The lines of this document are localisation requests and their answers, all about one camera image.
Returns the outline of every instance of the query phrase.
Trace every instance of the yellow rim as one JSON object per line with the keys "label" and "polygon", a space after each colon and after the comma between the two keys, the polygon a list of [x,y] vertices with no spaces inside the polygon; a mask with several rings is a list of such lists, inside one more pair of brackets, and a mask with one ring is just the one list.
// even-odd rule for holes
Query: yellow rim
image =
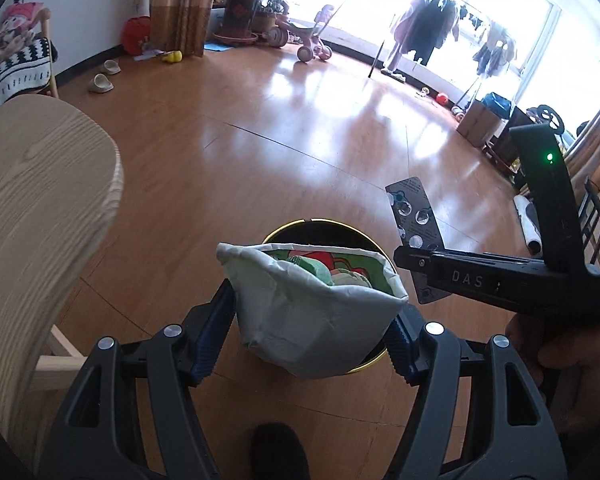
{"label": "yellow rim", "polygon": [[[284,230],[284,229],[286,229],[288,227],[291,227],[292,225],[296,225],[296,224],[303,223],[303,222],[306,222],[306,221],[307,220],[294,220],[293,222],[289,222],[288,224],[285,224],[282,227],[277,228],[275,231],[273,231],[269,236],[267,236],[264,239],[263,243],[264,244],[268,244],[269,240],[271,240],[280,231],[282,231],[282,230]],[[376,249],[378,250],[378,252],[380,254],[382,254],[382,256],[384,256],[386,258],[386,260],[389,262],[389,264],[391,265],[391,267],[394,270],[394,272],[397,272],[395,270],[394,263],[386,255],[386,253],[380,248],[380,246],[378,244],[376,244],[371,238],[369,238],[367,235],[365,235],[362,231],[359,231],[355,227],[352,227],[350,225],[343,224],[342,222],[336,222],[335,220],[330,220],[328,218],[311,218],[311,222],[328,222],[328,223],[331,223],[331,224],[341,225],[343,227],[346,227],[347,229],[351,229],[352,231],[357,232],[359,235],[361,235],[361,236],[365,237],[367,240],[369,240],[376,247]],[[368,361],[366,363],[362,363],[360,366],[357,366],[357,367],[353,368],[352,370],[349,370],[346,373],[346,375],[354,374],[356,372],[361,372],[362,370],[366,370],[370,366],[373,366],[374,364],[376,364],[385,355],[386,355],[386,348],[384,350],[382,350],[376,357],[374,357],[373,359],[371,359],[371,361]]]}

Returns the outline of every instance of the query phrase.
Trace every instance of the curtain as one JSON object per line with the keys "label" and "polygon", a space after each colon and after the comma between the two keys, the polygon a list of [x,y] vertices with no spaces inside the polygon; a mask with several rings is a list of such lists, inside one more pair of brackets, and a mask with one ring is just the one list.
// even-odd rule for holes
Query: curtain
{"label": "curtain", "polygon": [[[579,202],[584,196],[584,181],[600,167],[600,111],[589,121],[587,127],[578,136],[564,161],[571,176],[571,185]],[[522,195],[528,196],[528,187],[522,188]]]}
{"label": "curtain", "polygon": [[154,48],[202,56],[213,0],[151,0],[150,42]]}

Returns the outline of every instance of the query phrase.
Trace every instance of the silver screw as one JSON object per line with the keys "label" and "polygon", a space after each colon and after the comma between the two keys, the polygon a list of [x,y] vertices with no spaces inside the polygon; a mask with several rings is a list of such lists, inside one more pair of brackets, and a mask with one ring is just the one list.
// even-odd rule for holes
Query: silver screw
{"label": "silver screw", "polygon": [[493,344],[500,348],[506,348],[509,346],[509,339],[501,334],[493,336]]}
{"label": "silver screw", "polygon": [[103,337],[98,341],[98,348],[100,350],[109,350],[109,348],[113,346],[113,343],[115,343],[115,341],[113,341],[112,337]]}
{"label": "silver screw", "polygon": [[169,325],[164,327],[162,332],[167,337],[176,337],[182,333],[182,327],[180,325]]}
{"label": "silver screw", "polygon": [[436,323],[435,321],[432,321],[431,323],[427,323],[424,326],[424,329],[433,335],[440,335],[445,331],[445,327],[440,325],[440,323]]}

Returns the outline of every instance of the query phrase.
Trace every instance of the human hand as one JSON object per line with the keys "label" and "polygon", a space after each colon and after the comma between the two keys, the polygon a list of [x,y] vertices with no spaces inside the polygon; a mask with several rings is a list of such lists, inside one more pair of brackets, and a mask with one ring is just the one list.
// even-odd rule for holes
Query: human hand
{"label": "human hand", "polygon": [[534,338],[528,329],[529,319],[516,314],[505,334],[538,386],[544,378],[544,368],[581,367],[576,402],[565,414],[561,427],[568,437],[592,430],[600,423],[600,325],[565,332],[538,348],[537,344],[528,344]]}

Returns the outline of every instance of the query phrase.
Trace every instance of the black shoe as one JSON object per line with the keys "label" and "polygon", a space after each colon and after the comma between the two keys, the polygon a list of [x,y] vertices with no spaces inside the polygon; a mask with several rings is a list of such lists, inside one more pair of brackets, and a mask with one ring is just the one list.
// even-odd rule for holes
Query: black shoe
{"label": "black shoe", "polygon": [[251,439],[250,460],[253,480],[310,480],[302,444],[286,424],[258,426]]}

